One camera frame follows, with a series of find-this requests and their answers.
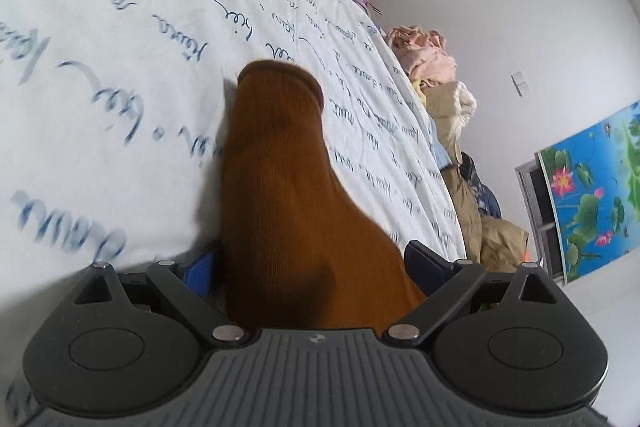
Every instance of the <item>painting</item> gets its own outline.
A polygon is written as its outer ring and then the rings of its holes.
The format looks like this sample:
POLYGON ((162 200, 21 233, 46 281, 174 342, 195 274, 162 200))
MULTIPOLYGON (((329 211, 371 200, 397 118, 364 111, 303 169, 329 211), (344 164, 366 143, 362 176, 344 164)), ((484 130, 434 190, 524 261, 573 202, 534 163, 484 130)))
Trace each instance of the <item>painting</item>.
POLYGON ((640 102, 538 156, 567 282, 640 247, 640 102))

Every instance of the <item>white bed sheet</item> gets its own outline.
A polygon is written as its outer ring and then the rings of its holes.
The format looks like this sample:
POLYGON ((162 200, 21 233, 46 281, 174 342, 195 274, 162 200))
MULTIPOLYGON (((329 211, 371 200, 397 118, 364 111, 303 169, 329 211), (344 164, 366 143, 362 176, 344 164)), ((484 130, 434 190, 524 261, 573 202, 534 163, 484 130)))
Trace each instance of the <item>white bed sheet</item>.
POLYGON ((400 250, 464 257, 427 115, 350 0, 0 0, 0 370, 54 300, 30 296, 219 234, 226 112, 257 58, 319 80, 332 165, 400 250))

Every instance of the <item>metal pin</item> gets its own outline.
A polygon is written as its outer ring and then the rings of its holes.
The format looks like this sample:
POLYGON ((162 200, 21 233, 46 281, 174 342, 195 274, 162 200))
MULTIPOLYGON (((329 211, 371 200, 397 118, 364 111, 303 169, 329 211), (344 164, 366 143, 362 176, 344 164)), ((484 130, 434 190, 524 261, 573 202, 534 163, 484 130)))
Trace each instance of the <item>metal pin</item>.
POLYGON ((244 330, 234 324, 225 324, 224 326, 218 326, 211 334, 217 341, 235 342, 242 338, 244 330))
POLYGON ((387 333, 398 341, 412 341, 418 338, 420 330, 412 324, 396 324, 391 326, 387 333))

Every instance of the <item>bed sheet with writing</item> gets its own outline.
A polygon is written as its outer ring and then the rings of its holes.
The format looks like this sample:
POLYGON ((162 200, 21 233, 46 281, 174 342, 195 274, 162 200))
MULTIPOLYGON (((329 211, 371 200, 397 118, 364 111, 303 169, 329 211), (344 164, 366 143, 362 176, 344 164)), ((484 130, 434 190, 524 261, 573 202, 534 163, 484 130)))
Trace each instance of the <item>bed sheet with writing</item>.
POLYGON ((332 165, 400 249, 463 257, 426 113, 350 0, 0 0, 0 311, 96 258, 216 237, 226 112, 258 58, 318 78, 332 165))

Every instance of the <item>brown sock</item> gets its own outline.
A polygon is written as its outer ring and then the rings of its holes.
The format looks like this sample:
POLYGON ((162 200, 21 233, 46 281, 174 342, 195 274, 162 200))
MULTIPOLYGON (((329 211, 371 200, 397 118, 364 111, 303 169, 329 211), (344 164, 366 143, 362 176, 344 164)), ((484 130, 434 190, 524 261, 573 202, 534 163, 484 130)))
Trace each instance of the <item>brown sock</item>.
POLYGON ((322 90, 282 62, 244 68, 225 146, 229 317, 255 330, 378 333, 424 301, 398 248, 351 201, 322 139, 322 90))

